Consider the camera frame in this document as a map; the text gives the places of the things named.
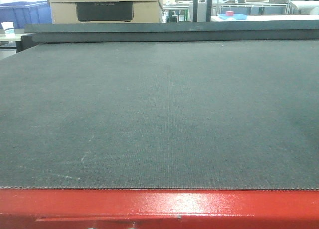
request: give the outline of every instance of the metal frame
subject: metal frame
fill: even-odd
[[[0,190],[3,229],[317,229],[319,191]]]

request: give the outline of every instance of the red machine frame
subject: red machine frame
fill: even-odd
[[[319,191],[1,189],[1,229],[318,229]]]

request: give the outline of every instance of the dark gray panel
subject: dark gray panel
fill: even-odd
[[[235,21],[132,24],[33,24],[26,25],[27,33],[112,33],[112,32],[201,32],[319,29],[319,20],[300,21]]]
[[[1,62],[0,186],[319,189],[319,41],[48,44]]]

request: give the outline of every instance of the scratch mark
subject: scratch mark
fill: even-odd
[[[93,138],[95,138],[95,135],[94,135],[94,136],[92,136],[92,138],[89,140],[89,142],[91,142]]]
[[[86,157],[86,154],[81,158],[81,162],[83,162],[84,158]]]
[[[90,149],[89,149],[89,151],[87,151],[87,152],[83,155],[83,157],[81,158],[81,162],[83,162],[84,158],[85,158],[89,153],[91,153],[91,150],[90,150]]]
[[[56,174],[56,173],[42,172],[42,171],[40,171],[40,170],[32,169],[32,168],[29,168],[29,167],[24,167],[24,166],[18,166],[18,167],[19,167],[19,168],[24,168],[24,169],[27,169],[27,170],[31,170],[31,171],[34,171],[34,172],[37,172],[37,173],[50,174],[50,175],[53,175],[53,176],[56,176],[56,177],[60,177],[60,178],[72,178],[72,179],[81,180],[80,178],[70,177],[70,176],[61,175],[61,174]]]
[[[49,125],[45,125],[45,126],[30,126],[29,128],[46,128],[46,127],[50,127]]]

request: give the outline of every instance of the red object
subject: red object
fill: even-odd
[[[234,16],[234,12],[233,11],[227,11],[225,15],[226,16]]]
[[[319,191],[0,190],[1,229],[318,229]]]

